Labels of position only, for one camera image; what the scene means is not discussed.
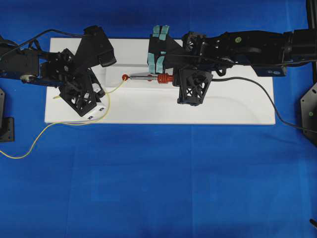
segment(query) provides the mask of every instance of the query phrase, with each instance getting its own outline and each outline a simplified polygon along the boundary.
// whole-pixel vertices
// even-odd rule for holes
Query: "black metal frame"
[[[310,29],[317,29],[317,0],[307,0],[307,20]],[[317,130],[317,62],[312,62],[314,85],[301,98],[302,125]],[[317,146],[317,133],[304,130],[303,134]]]
[[[4,118],[5,93],[0,89],[0,142],[14,141],[14,119]]]

